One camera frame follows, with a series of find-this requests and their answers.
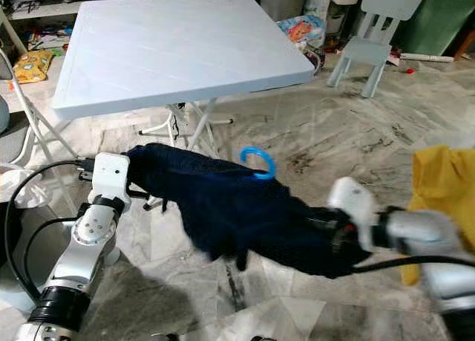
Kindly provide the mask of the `dark green upholstered seat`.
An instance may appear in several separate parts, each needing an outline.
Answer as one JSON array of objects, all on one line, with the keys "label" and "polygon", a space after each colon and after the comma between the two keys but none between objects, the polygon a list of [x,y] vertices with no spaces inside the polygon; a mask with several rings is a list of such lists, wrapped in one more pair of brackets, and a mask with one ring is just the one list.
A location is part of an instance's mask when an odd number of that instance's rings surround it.
[{"label": "dark green upholstered seat", "polygon": [[475,0],[423,0],[391,42],[403,53],[441,56],[473,13]]}]

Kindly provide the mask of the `yellow shirt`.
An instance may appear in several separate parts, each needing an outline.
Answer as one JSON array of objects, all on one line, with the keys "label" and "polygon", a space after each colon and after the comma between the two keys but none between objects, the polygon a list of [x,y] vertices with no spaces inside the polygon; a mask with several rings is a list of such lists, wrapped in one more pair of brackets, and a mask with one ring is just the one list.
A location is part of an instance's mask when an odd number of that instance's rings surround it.
[{"label": "yellow shirt", "polygon": [[437,145],[414,152],[413,196],[407,211],[444,213],[475,256],[475,149]]}]

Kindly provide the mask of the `blue plastic hanger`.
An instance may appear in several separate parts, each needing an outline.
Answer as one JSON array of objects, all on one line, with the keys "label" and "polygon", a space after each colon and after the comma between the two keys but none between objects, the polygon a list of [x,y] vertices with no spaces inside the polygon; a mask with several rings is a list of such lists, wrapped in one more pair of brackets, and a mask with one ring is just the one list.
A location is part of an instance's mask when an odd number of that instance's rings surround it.
[{"label": "blue plastic hanger", "polygon": [[251,155],[257,155],[266,164],[266,170],[258,171],[254,173],[254,177],[261,179],[262,181],[270,181],[275,178],[276,164],[271,154],[254,146],[245,146],[240,151],[240,162],[247,163]]}]

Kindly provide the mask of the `colourful printed bag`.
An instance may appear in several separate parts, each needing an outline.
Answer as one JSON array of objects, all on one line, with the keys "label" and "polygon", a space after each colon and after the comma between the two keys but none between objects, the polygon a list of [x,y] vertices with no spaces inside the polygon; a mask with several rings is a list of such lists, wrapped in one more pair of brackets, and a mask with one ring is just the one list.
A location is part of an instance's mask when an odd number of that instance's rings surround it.
[{"label": "colourful printed bag", "polygon": [[311,45],[325,33],[325,22],[314,15],[301,15],[294,18],[282,19],[276,25],[287,36],[287,39],[298,48]]}]

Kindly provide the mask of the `light blue round cushion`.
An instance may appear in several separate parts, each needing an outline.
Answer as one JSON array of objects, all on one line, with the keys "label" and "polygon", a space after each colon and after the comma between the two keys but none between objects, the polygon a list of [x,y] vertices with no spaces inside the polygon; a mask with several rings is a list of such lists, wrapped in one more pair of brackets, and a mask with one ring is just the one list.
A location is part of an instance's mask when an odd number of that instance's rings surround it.
[{"label": "light blue round cushion", "polygon": [[4,132],[10,127],[10,110],[9,103],[0,97],[0,136],[4,136]]}]

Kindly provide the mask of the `yellow printed snack bag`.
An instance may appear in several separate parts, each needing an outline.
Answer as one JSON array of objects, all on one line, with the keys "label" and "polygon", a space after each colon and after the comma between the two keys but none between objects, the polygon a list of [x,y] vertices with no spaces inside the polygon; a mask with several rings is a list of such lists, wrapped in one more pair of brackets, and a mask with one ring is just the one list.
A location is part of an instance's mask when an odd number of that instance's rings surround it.
[{"label": "yellow printed snack bag", "polygon": [[44,82],[48,79],[54,52],[51,50],[30,51],[14,63],[14,76],[21,84]]}]

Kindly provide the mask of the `white metal folding chair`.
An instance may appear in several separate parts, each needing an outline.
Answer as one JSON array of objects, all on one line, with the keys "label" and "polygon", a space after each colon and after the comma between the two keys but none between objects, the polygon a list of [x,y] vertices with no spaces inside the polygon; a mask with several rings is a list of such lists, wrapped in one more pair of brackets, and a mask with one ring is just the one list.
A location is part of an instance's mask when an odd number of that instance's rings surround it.
[{"label": "white metal folding chair", "polygon": [[1,77],[4,77],[4,73],[9,76],[10,85],[13,86],[14,96],[17,97],[17,100],[19,100],[19,104],[27,116],[30,129],[33,130],[33,136],[35,137],[36,145],[38,145],[38,147],[42,150],[45,160],[47,160],[48,163],[53,163],[54,157],[48,148],[47,138],[45,138],[43,135],[43,131],[40,130],[40,124],[45,125],[47,130],[50,131],[50,133],[53,133],[57,140],[60,140],[61,142],[64,141],[61,140],[61,137],[58,136],[51,124],[49,124],[41,114],[37,117],[38,113],[36,112],[35,106],[27,99],[26,94],[23,93],[21,84],[14,76],[13,65],[11,65],[9,57],[3,50],[0,50],[0,58],[2,59],[4,65],[4,70],[2,71]]}]

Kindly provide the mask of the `light blue plastic chair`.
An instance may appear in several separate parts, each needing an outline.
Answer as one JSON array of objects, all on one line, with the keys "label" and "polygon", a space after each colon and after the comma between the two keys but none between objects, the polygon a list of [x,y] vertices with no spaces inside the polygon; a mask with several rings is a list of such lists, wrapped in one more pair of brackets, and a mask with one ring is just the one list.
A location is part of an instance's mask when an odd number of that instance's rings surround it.
[{"label": "light blue plastic chair", "polygon": [[[11,253],[13,259],[11,260],[14,261],[18,269],[23,267],[24,249],[34,230],[35,228],[24,229],[23,232],[20,232],[19,239],[15,243],[15,248]],[[40,237],[36,237],[30,246],[27,270],[37,287],[45,282],[50,273],[50,263],[48,263],[48,256],[45,255]],[[0,303],[1,308],[13,308],[21,315],[28,315],[33,310],[33,300],[28,296],[28,292],[22,288],[15,273],[10,269],[9,262],[4,263],[0,269]]]}]

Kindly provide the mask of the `light grey kid chair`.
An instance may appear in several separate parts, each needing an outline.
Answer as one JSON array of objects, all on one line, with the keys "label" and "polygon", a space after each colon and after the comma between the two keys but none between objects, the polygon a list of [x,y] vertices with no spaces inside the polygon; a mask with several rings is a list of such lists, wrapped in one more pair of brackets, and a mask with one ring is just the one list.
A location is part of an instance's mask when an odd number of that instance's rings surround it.
[{"label": "light grey kid chair", "polygon": [[400,22],[408,21],[423,0],[362,0],[365,12],[354,36],[345,45],[342,56],[327,79],[329,87],[336,87],[353,62],[372,65],[361,96],[370,99],[376,94],[391,50],[390,42]]}]

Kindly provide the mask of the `white low shelf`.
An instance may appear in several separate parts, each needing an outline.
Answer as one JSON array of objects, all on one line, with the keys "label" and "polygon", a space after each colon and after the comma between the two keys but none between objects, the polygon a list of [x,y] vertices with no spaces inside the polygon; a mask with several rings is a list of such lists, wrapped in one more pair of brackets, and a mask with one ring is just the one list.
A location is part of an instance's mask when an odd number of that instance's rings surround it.
[{"label": "white low shelf", "polygon": [[4,14],[10,21],[76,14],[86,1],[98,0],[13,0]]}]

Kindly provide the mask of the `navy blue garment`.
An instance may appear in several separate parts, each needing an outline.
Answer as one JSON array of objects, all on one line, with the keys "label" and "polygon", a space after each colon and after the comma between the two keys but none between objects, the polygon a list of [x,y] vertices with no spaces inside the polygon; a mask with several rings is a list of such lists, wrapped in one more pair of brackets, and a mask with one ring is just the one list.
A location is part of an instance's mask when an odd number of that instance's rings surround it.
[{"label": "navy blue garment", "polygon": [[275,179],[255,170],[163,143],[139,145],[125,153],[128,179],[148,194],[174,202],[183,229],[208,259],[234,259],[245,270],[249,252],[298,272],[337,279],[370,257],[351,236],[345,218],[309,207]]}]

